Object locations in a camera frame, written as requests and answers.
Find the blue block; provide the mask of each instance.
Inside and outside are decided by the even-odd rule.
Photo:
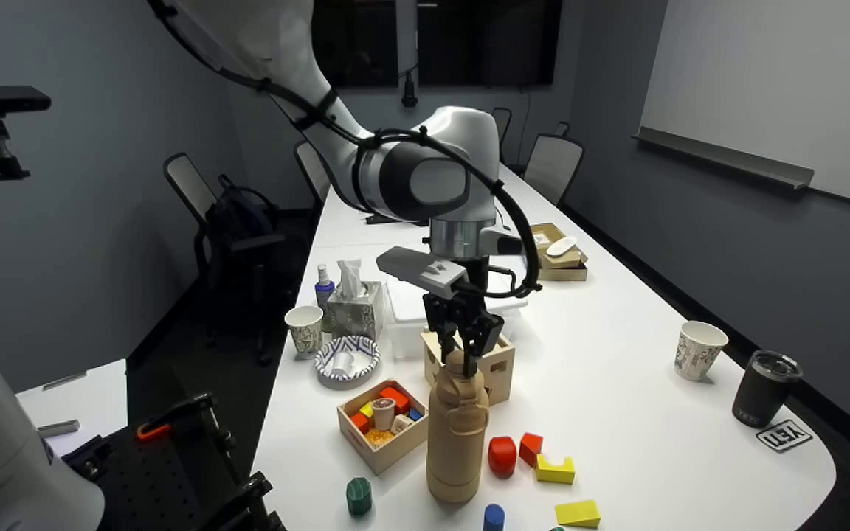
[[[505,511],[498,505],[484,508],[484,531],[505,531]]]

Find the floor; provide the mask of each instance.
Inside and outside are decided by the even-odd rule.
[[[295,232],[310,241],[310,222]],[[627,257],[608,235],[602,244],[613,250],[632,271],[638,271],[654,293],[660,293],[685,316],[698,316],[703,306],[686,302],[675,287],[664,284],[652,268]],[[292,257],[295,268],[304,268],[306,248]],[[263,411],[270,397],[278,371],[278,353],[284,346],[284,309],[288,302],[250,309],[250,302],[238,293],[191,290],[177,309],[149,334],[137,349],[137,383],[133,389],[135,420],[148,420],[180,397],[195,393],[213,393],[222,421],[236,434],[242,470],[250,465]],[[837,464],[837,484],[825,505],[802,526],[806,531],[850,531],[850,425],[837,421],[828,406],[794,402],[794,411],[819,434]]]

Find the whiteboard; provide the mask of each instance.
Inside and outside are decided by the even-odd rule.
[[[667,0],[641,123],[850,198],[850,0]]]

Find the paper cup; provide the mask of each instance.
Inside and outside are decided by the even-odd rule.
[[[726,349],[728,335],[709,321],[685,321],[673,365],[686,381],[703,381]]]
[[[322,349],[323,334],[323,309],[318,306],[295,306],[284,316],[288,335],[295,340],[295,350],[301,356],[316,353]]]

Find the conference table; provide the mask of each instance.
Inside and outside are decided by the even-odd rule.
[[[428,443],[374,474],[340,434],[335,406],[385,378],[428,405],[424,349],[408,341],[410,321],[385,316],[379,364],[350,389],[323,386],[312,359],[285,340],[253,453],[253,470],[275,484],[264,508],[295,531],[474,531],[486,505],[505,511],[506,531],[539,531],[558,526],[554,505],[585,499],[599,505],[602,531],[800,529],[835,484],[819,437],[784,453],[754,440],[757,431],[731,417],[743,369],[719,353],[703,383],[679,378],[673,356],[686,316],[509,169],[502,164],[498,178],[530,225],[558,225],[588,254],[588,278],[543,281],[543,293],[505,313],[517,346],[512,386],[506,402],[493,405],[486,440],[543,434],[543,453],[573,458],[574,480],[536,484],[524,464],[495,479],[484,464],[472,502],[439,505],[424,487]],[[374,257],[393,244],[424,250],[422,235],[424,226],[413,225],[365,225],[362,213],[328,194],[297,303],[316,303],[316,265],[335,260],[362,260],[362,281],[384,284],[393,302],[416,299],[413,287],[379,275]],[[787,406],[781,420],[812,434]],[[359,520],[344,505],[350,479],[372,484],[372,514]]]

